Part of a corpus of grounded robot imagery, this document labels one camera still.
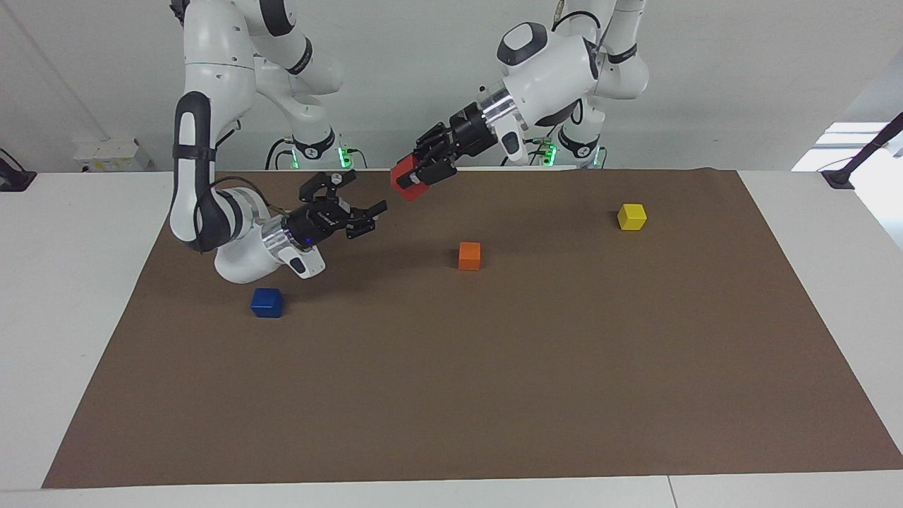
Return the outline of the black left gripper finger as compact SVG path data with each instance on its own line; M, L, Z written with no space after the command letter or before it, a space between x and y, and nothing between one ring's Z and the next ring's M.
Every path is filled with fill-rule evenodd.
M404 157L396 163L396 189L425 191L433 184L455 176L457 171L454 161L448 158L435 163L421 164L416 157Z
M454 130L444 123L437 123L416 139L413 157L418 163L454 161L458 158L457 148Z

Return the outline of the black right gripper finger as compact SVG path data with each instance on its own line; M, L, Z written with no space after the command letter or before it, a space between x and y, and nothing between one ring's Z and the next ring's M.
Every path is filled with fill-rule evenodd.
M358 172L355 169L331 174L319 171L299 187L298 199L306 205L313 205L320 200L338 202L338 190L354 182L357 176Z
M377 228L375 224L377 218L387 210L388 203L386 200L381 200L381 202L375 203L375 205L367 209L352 207L345 226L346 238L355 240L355 238L370 234Z

